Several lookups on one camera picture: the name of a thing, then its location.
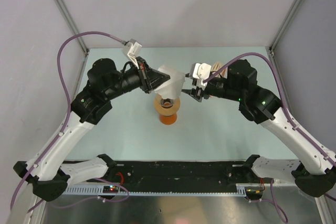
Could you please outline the white paper coffee filter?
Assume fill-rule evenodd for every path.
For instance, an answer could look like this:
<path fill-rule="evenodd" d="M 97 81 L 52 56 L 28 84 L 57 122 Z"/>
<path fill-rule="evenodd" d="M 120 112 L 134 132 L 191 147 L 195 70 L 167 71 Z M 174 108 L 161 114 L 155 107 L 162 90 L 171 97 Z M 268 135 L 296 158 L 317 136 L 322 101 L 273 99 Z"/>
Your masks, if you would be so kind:
<path fill-rule="evenodd" d="M 168 74 L 170 79 L 157 87 L 154 92 L 159 94 L 162 99 L 178 99 L 185 82 L 185 73 L 167 65 L 161 65 L 158 71 Z"/>

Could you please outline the orange carafe with wooden collar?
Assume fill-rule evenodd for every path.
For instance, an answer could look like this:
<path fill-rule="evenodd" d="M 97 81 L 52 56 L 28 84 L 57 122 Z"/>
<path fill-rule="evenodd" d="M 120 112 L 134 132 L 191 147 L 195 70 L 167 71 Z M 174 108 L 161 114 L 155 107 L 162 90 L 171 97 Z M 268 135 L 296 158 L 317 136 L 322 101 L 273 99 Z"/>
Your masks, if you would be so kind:
<path fill-rule="evenodd" d="M 154 98 L 154 108 L 159 115 L 159 120 L 165 125 L 172 125 L 177 120 L 177 112 L 180 109 L 180 98 L 174 99 L 175 104 L 171 108 L 163 108 L 160 106 L 162 96 L 157 94 Z"/>

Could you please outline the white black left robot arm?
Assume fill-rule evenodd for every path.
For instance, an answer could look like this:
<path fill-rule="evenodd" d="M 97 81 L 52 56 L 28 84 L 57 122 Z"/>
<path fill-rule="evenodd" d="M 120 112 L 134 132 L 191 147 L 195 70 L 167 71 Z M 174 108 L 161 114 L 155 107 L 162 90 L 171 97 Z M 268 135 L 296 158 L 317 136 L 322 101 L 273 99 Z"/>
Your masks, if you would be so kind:
<path fill-rule="evenodd" d="M 136 58 L 138 66 L 116 69 L 112 59 L 94 62 L 88 71 L 84 89 L 72 101 L 69 114 L 58 133 L 46 148 L 31 160 L 18 161 L 14 171 L 33 187 L 33 194 L 46 202 L 57 199 L 68 186 L 90 179 L 112 181 L 117 174 L 116 162 L 106 154 L 80 163 L 65 164 L 64 160 L 79 140 L 112 109 L 111 100 L 140 88 L 150 93 L 170 80 L 166 73 L 152 69 Z"/>

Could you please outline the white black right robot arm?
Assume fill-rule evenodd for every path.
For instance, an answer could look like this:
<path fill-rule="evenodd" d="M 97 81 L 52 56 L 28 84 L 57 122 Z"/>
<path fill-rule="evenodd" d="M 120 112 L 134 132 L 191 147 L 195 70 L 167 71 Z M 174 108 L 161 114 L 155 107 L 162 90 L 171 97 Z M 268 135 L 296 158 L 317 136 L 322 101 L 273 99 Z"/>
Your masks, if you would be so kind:
<path fill-rule="evenodd" d="M 302 128 L 272 91 L 257 84 L 257 70 L 247 60 L 233 62 L 226 73 L 226 77 L 217 73 L 210 78 L 211 66 L 195 63 L 187 74 L 193 80 L 192 88 L 183 92 L 198 102 L 209 97 L 238 102 L 238 110 L 247 120 L 271 132 L 296 156 L 286 160 L 252 155 L 245 162 L 243 178 L 250 183 L 259 178 L 294 183 L 312 197 L 330 191 L 335 186 L 335 152 Z"/>

